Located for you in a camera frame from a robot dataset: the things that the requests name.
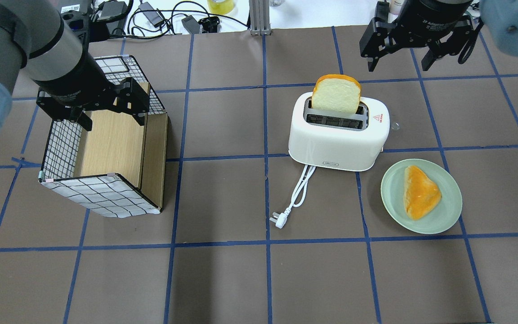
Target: white label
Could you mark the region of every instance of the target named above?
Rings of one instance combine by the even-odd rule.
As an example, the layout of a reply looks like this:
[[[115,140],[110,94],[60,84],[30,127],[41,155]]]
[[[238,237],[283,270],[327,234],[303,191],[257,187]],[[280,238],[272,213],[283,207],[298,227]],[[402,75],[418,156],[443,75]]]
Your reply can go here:
[[[69,10],[74,10],[74,11],[78,12],[80,7],[81,7],[80,4],[74,4],[73,6],[64,6],[64,7],[61,7],[61,13],[68,12]]]

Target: wooden board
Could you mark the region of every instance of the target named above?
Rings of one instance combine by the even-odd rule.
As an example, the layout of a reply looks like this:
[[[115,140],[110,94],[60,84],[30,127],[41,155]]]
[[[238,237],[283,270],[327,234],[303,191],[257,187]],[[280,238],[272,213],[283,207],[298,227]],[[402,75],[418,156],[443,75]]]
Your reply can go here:
[[[145,153],[141,192],[158,207],[163,207],[167,114],[149,115],[146,123]]]
[[[141,84],[149,90],[149,84]],[[141,187],[146,128],[131,115],[108,110],[90,113],[92,131],[83,131],[75,176],[117,173]]]

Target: plate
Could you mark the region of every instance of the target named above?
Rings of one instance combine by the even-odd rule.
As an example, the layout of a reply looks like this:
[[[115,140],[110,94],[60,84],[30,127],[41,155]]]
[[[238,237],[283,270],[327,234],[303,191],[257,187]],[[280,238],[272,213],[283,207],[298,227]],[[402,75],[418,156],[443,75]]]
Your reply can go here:
[[[438,185],[442,195],[437,207],[419,220],[409,218],[403,204],[405,168],[412,165],[423,170]],[[438,234],[450,229],[463,209],[463,197],[455,179],[437,164],[420,158],[399,161],[385,172],[381,180],[381,199],[389,215],[397,223],[420,234]]]

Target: white toaster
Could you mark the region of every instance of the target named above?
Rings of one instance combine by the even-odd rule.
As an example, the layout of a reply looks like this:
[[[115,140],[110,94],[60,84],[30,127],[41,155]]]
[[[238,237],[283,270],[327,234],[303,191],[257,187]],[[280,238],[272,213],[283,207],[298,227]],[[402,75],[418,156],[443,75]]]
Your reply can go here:
[[[390,129],[389,112],[381,101],[361,97],[356,113],[311,108],[313,92],[295,103],[289,155],[302,164],[345,171],[370,169]]]

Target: yellow container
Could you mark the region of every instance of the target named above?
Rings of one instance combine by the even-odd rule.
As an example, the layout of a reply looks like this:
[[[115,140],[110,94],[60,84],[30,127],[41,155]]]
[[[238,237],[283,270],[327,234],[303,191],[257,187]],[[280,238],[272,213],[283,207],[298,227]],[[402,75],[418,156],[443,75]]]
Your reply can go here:
[[[207,0],[212,14],[228,14],[235,7],[233,0]]]

